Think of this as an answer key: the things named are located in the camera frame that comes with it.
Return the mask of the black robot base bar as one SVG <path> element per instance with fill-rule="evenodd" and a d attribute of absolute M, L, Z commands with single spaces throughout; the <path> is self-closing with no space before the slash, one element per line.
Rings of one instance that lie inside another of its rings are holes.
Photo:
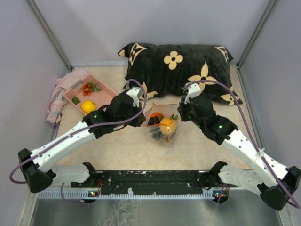
<path fill-rule="evenodd" d="M 195 195 L 223 185 L 218 177 L 227 163 L 218 161 L 210 170 L 95 170 L 90 163 L 84 182 L 71 182 L 72 188 L 100 189 L 102 195 Z"/>

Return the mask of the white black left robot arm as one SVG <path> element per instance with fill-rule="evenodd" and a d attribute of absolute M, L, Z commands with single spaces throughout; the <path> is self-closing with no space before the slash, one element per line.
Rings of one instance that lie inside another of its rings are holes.
<path fill-rule="evenodd" d="M 139 101 L 142 91 L 133 87 L 115 96 L 108 105 L 87 114 L 71 130 L 32 151 L 18 152 L 20 170 L 32 193 L 41 192 L 58 183 L 84 183 L 94 186 L 98 175 L 87 164 L 57 166 L 57 163 L 82 145 L 126 126 L 140 127 L 146 118 Z"/>

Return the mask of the orange peach fruit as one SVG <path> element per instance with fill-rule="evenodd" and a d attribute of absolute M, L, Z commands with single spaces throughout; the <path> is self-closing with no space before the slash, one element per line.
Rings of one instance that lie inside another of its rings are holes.
<path fill-rule="evenodd" d="M 174 133 L 177 129 L 176 120 L 165 117 L 161 120 L 159 129 L 163 134 Z"/>

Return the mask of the orange persimmon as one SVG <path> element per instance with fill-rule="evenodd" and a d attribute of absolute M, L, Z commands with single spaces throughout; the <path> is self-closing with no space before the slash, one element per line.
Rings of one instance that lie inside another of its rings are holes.
<path fill-rule="evenodd" d="M 162 113 L 155 112 L 150 117 L 154 119 L 158 118 L 158 121 L 161 121 L 164 118 L 164 115 Z"/>

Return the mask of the clear zip bag orange zipper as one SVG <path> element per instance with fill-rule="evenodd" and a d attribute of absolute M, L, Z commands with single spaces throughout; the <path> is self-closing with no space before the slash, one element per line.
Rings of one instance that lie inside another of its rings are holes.
<path fill-rule="evenodd" d="M 173 146 L 177 135 L 180 114 L 178 104 L 158 105 L 153 103 L 144 116 L 142 124 L 150 137 L 162 146 Z"/>

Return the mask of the dark grape bunch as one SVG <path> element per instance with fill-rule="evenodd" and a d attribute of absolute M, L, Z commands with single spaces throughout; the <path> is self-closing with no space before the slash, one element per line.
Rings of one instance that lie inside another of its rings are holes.
<path fill-rule="evenodd" d="M 154 118 L 150 118 L 148 121 L 148 126 L 152 126 L 152 125 L 158 125 L 160 124 L 160 121 L 158 121 L 158 118 L 154 119 Z"/>

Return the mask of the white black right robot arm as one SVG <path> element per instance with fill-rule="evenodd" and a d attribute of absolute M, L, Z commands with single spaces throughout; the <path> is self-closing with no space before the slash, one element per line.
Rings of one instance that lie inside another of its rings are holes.
<path fill-rule="evenodd" d="M 219 161 L 210 169 L 213 185 L 232 184 L 260 196 L 274 210 L 284 208 L 298 188 L 299 168 L 277 162 L 264 149 L 257 151 L 236 124 L 216 114 L 213 104 L 204 96 L 181 98 L 178 112 L 182 121 L 193 122 L 206 138 L 230 150 L 250 167 L 243 170 Z"/>

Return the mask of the yellow lemon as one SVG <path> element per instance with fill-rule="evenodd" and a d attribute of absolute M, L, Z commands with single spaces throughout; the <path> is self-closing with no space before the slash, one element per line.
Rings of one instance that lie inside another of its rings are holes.
<path fill-rule="evenodd" d="M 89 114 L 90 112 L 96 110 L 96 105 L 94 104 L 93 101 L 87 100 L 87 101 L 82 103 L 81 109 L 82 109 L 83 113 Z"/>

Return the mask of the brown longan bunch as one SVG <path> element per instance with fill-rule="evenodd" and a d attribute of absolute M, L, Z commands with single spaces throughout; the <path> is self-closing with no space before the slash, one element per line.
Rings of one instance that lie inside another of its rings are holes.
<path fill-rule="evenodd" d="M 176 135 L 176 132 L 171 133 L 171 134 L 163 134 L 160 131 L 152 133 L 152 138 L 161 143 L 169 143 L 174 140 L 174 137 Z"/>

